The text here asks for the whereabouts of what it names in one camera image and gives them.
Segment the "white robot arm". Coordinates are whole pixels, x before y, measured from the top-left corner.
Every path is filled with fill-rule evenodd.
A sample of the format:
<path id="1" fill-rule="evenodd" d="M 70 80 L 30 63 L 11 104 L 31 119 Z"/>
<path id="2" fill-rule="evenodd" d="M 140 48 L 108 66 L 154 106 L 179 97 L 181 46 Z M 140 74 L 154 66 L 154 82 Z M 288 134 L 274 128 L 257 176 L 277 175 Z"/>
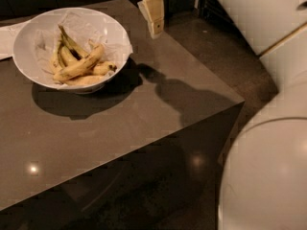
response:
<path id="1" fill-rule="evenodd" d="M 278 93 L 224 163 L 218 230 L 307 230 L 307 0 L 218 0 Z"/>

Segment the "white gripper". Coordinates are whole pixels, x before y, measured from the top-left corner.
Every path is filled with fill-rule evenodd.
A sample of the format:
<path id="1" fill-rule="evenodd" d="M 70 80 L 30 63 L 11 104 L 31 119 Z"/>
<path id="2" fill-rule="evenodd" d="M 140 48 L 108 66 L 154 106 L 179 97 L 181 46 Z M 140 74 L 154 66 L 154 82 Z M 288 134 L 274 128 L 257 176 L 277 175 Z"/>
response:
<path id="1" fill-rule="evenodd" d="M 164 31 L 164 0 L 141 0 L 138 8 L 148 24 L 152 39 L 157 39 Z"/>

